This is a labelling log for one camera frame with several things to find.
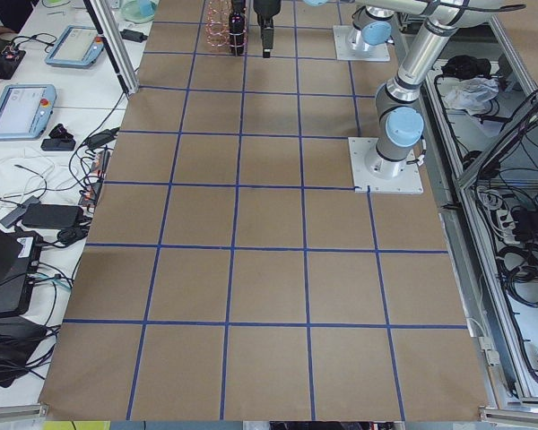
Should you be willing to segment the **teach pendant near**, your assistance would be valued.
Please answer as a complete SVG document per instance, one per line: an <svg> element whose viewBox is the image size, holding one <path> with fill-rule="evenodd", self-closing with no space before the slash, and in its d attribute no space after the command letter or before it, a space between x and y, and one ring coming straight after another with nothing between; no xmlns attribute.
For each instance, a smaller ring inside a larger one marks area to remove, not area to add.
<svg viewBox="0 0 538 430"><path fill-rule="evenodd" d="M45 131L56 102L51 84L10 84L0 98L0 141L31 140Z"/></svg>

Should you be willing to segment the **teach pendant far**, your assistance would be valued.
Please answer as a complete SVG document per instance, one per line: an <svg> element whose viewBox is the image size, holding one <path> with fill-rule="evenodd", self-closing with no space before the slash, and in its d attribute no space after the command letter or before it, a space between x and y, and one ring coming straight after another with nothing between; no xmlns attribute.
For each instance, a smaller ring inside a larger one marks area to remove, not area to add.
<svg viewBox="0 0 538 430"><path fill-rule="evenodd" d="M85 69L91 67L104 49L94 27L68 26L49 50L47 65Z"/></svg>

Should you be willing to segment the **dark wine bottle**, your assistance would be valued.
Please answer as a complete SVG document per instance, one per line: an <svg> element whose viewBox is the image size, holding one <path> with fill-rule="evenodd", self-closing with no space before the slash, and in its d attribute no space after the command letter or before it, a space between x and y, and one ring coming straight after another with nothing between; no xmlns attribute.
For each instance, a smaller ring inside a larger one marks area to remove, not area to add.
<svg viewBox="0 0 538 430"><path fill-rule="evenodd" d="M232 12L240 15L245 15L246 1L245 0L231 0Z"/></svg>

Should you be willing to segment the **black power adapter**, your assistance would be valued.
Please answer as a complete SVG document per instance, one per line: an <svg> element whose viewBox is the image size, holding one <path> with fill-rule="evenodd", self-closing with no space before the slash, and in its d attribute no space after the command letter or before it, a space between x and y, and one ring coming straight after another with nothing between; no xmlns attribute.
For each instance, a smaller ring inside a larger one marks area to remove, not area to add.
<svg viewBox="0 0 538 430"><path fill-rule="evenodd" d="M143 43L148 39L148 36L138 30L123 29L120 31L120 35L123 40L133 41L136 43Z"/></svg>

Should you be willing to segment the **teach pendant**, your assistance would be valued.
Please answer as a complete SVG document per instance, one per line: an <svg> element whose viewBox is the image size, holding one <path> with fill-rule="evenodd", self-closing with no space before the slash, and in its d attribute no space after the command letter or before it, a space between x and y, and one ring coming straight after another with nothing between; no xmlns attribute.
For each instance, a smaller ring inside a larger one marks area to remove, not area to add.
<svg viewBox="0 0 538 430"><path fill-rule="evenodd" d="M85 69L91 67L104 49L94 27L68 26L49 50L47 65Z"/></svg>
<svg viewBox="0 0 538 430"><path fill-rule="evenodd" d="M0 98L0 141L31 140L45 131L56 102L51 84L10 84Z"/></svg>

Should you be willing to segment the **black laptop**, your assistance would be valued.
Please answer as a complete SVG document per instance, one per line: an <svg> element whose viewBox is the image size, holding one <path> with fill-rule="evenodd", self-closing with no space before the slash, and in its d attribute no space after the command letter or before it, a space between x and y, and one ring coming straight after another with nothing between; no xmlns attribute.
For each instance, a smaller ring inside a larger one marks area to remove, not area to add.
<svg viewBox="0 0 538 430"><path fill-rule="evenodd" d="M5 233L0 229L0 318L28 311L41 241L35 231Z"/></svg>

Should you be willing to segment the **black webcam on stand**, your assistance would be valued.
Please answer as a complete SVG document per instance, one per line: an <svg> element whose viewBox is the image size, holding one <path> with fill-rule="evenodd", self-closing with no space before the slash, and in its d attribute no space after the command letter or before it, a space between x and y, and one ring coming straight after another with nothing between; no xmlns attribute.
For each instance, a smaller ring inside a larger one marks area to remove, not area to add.
<svg viewBox="0 0 538 430"><path fill-rule="evenodd" d="M48 138L42 141L40 148L43 151L73 151L75 144L74 136L59 123L50 131Z"/></svg>

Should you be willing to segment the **green glass plate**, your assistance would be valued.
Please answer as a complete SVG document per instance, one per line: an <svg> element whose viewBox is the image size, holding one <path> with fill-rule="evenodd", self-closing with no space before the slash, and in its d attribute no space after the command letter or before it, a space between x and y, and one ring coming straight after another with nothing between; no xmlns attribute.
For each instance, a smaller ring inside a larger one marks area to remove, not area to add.
<svg viewBox="0 0 538 430"><path fill-rule="evenodd" d="M120 13L128 22L146 23L153 20L158 4L151 0L124 1Z"/></svg>

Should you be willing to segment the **aluminium frame post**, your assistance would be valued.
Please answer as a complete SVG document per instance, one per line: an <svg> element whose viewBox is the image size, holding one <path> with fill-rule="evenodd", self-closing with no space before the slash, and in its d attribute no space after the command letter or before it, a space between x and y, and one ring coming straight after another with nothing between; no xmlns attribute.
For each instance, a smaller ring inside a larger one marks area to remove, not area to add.
<svg viewBox="0 0 538 430"><path fill-rule="evenodd" d="M104 0L84 0L84 5L102 38L122 91L127 96L135 94L139 81L111 8Z"/></svg>

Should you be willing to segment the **crumpled white cloth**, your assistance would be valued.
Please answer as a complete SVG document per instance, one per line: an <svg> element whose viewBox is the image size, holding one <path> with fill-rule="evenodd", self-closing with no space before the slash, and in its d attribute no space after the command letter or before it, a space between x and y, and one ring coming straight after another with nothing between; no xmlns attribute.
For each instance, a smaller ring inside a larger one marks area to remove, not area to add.
<svg viewBox="0 0 538 430"><path fill-rule="evenodd" d="M445 108L464 110L469 115L484 114L499 94L499 84L493 79L472 78L452 87L444 96Z"/></svg>

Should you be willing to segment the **black power brick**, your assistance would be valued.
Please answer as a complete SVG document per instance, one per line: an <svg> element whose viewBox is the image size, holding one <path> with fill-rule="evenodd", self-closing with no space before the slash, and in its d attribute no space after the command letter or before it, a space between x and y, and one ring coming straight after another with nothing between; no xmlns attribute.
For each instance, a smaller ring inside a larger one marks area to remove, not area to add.
<svg viewBox="0 0 538 430"><path fill-rule="evenodd" d="M28 228L70 228L82 219L82 215L80 206L33 203L22 216L22 224Z"/></svg>

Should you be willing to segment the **dark wine bottle front basket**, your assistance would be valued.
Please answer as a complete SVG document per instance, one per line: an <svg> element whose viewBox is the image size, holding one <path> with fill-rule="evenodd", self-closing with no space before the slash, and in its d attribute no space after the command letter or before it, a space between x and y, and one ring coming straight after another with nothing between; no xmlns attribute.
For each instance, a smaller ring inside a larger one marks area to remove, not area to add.
<svg viewBox="0 0 538 430"><path fill-rule="evenodd" d="M229 16L229 47L234 56L242 56L246 45L246 17L243 10Z"/></svg>

